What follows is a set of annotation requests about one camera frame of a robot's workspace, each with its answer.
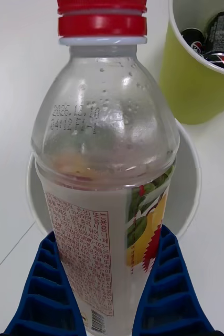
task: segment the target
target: white surface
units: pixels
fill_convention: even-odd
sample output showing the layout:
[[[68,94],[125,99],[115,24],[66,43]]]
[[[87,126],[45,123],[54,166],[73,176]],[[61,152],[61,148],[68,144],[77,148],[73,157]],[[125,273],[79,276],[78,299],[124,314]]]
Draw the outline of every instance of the white surface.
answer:
[[[180,239],[195,217],[201,195],[201,168],[194,144],[178,122],[180,148],[169,188],[164,224]],[[50,215],[41,181],[32,155],[27,175],[27,194],[30,210],[42,233],[52,231]]]
[[[44,237],[33,225],[0,266],[0,333],[17,310],[29,270]]]
[[[168,2],[148,0],[148,8],[148,44],[138,56],[157,77]],[[0,0],[0,263],[33,223],[24,187],[29,138],[41,101],[68,60],[66,47],[57,44],[56,11],[56,0]],[[180,245],[205,314],[224,332],[224,114],[187,130],[199,151],[203,188]],[[25,236],[0,266],[0,331],[15,313],[42,239],[34,230],[33,247]]]

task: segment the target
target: red bottle cap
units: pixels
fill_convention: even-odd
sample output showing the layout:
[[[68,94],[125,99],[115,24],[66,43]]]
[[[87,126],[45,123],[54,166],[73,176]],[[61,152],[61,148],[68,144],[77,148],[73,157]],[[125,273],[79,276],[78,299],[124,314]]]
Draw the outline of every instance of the red bottle cap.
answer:
[[[146,3],[147,0],[58,0],[58,14],[92,9],[134,9],[144,13]]]
[[[147,34],[146,0],[58,0],[58,6],[62,37]]]

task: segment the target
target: white table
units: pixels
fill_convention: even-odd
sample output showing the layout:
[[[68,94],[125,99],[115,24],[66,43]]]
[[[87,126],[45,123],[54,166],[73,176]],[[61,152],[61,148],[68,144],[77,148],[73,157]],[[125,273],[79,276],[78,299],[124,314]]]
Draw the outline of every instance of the white table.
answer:
[[[140,61],[158,77],[168,0],[148,0],[148,44]],[[0,332],[14,315],[43,235],[26,200],[30,135],[68,51],[57,44],[56,0],[0,0]],[[198,299],[224,332],[224,114],[186,127],[202,164],[198,214],[180,246]]]

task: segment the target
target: black battery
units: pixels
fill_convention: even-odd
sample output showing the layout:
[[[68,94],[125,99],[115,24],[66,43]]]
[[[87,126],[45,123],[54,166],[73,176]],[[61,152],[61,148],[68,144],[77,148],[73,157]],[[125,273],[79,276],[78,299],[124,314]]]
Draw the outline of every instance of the black battery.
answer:
[[[224,12],[220,12],[208,26],[205,53],[224,54]]]
[[[212,64],[224,69],[224,54],[216,53],[211,55],[204,55],[204,58]]]
[[[198,54],[202,54],[202,48],[205,42],[205,37],[201,30],[196,28],[185,29],[181,32],[182,37],[187,44]]]

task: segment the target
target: plastic bottle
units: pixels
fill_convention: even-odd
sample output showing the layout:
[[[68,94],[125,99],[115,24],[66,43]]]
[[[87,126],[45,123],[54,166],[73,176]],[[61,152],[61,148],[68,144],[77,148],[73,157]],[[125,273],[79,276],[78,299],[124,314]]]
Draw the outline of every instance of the plastic bottle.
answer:
[[[32,136],[61,261],[94,335],[129,335],[154,262],[179,146],[137,60],[146,0],[59,0],[70,61]]]

